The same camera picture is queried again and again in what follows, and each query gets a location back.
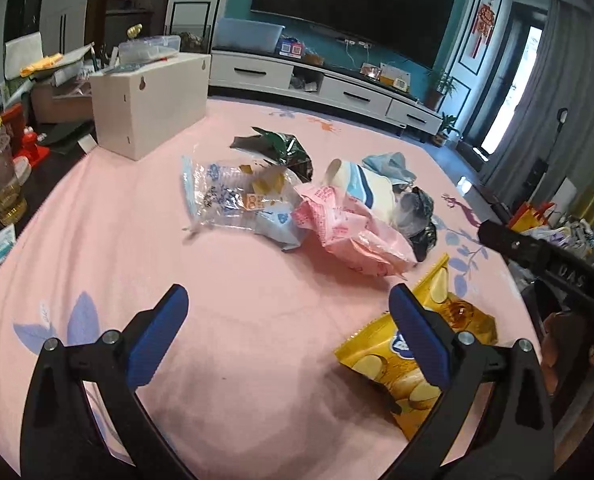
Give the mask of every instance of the tiled floor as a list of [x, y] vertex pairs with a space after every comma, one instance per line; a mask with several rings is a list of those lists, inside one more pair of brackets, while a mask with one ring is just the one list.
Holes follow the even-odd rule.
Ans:
[[[219, 99], [230, 100], [229, 98], [224, 97], [219, 97]], [[269, 103], [264, 103], [264, 105], [274, 106]], [[293, 111], [303, 111], [305, 113], [312, 114], [313, 116], [327, 120], [343, 121], [349, 124], [356, 124], [384, 135], [396, 137], [394, 134], [391, 134], [384, 130], [373, 128], [372, 126], [366, 126], [365, 124], [354, 123], [353, 121], [347, 121], [344, 119], [340, 119], [338, 117], [318, 114], [317, 112], [312, 112], [310, 110], [300, 110], [299, 108], [294, 107], [288, 107], [288, 109]], [[477, 173], [466, 163], [465, 160], [463, 160], [463, 158], [461, 158], [461, 156], [458, 155], [458, 153], [454, 152], [453, 150], [447, 147], [438, 148], [437, 146], [434, 146], [430, 143], [419, 142], [412, 136], [403, 136], [400, 138], [403, 142], [410, 142], [411, 144], [420, 146], [421, 148], [426, 150], [426, 152], [431, 157], [433, 157], [433, 160], [436, 161], [439, 167], [442, 168], [443, 172], [447, 174], [448, 178], [451, 179], [452, 183], [455, 184], [459, 194], [461, 194], [466, 199], [466, 201], [472, 207], [472, 210], [475, 211], [475, 214], [480, 218], [481, 221], [499, 221], [498, 217], [493, 213], [488, 203], [482, 198], [479, 192], [477, 192], [477, 190], [475, 190], [474, 187], [471, 186], [472, 184], [479, 182]]]

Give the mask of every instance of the human hand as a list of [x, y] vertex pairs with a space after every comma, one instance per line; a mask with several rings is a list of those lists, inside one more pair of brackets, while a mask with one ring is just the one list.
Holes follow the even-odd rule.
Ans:
[[[546, 337], [542, 341], [542, 374], [544, 375], [544, 383], [549, 394], [554, 394], [557, 389], [558, 377], [555, 372], [555, 363], [557, 362], [558, 351], [555, 338], [549, 335], [552, 328], [553, 319], [557, 314], [551, 314], [544, 321], [544, 329], [546, 330]], [[588, 360], [594, 366], [594, 346], [591, 347]]]

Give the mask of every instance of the clear plastic cup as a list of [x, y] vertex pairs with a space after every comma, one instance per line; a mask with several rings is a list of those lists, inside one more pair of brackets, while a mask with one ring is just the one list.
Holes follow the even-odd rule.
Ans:
[[0, 222], [10, 225], [26, 212], [28, 205], [14, 172], [10, 137], [0, 134]]

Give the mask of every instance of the yellow liquid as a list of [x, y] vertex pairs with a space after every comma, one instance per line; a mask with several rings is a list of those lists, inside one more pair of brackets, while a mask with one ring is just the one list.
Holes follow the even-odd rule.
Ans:
[[11, 184], [0, 191], [0, 222], [3, 225], [16, 223], [27, 207], [28, 203], [21, 194], [19, 184]]

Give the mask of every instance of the silver screw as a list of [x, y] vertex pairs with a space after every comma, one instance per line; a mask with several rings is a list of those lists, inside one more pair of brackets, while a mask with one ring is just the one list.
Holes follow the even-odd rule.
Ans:
[[519, 348], [524, 352], [530, 352], [533, 349], [533, 344], [528, 339], [520, 339]]
[[457, 338], [459, 339], [459, 341], [461, 341], [462, 344], [466, 346], [475, 343], [475, 336], [472, 335], [470, 332], [459, 332]]
[[117, 330], [107, 330], [104, 332], [104, 335], [101, 336], [101, 341], [107, 345], [114, 345], [119, 341], [119, 332], [117, 332]]
[[43, 344], [43, 348], [48, 352], [52, 352], [57, 348], [58, 344], [59, 340], [55, 339], [54, 337], [51, 337], [50, 339], [46, 339], [45, 343]]

